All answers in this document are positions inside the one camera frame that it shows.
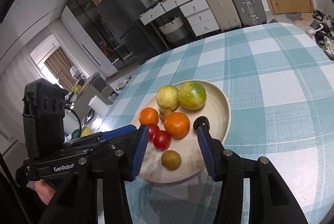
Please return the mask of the person's left hand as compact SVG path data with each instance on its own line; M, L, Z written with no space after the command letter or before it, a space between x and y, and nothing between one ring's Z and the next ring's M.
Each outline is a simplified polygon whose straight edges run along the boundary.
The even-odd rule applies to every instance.
M48 205L54 194L56 193L56 188L51 185L46 180L39 180L34 183L35 190L41 199L41 201Z

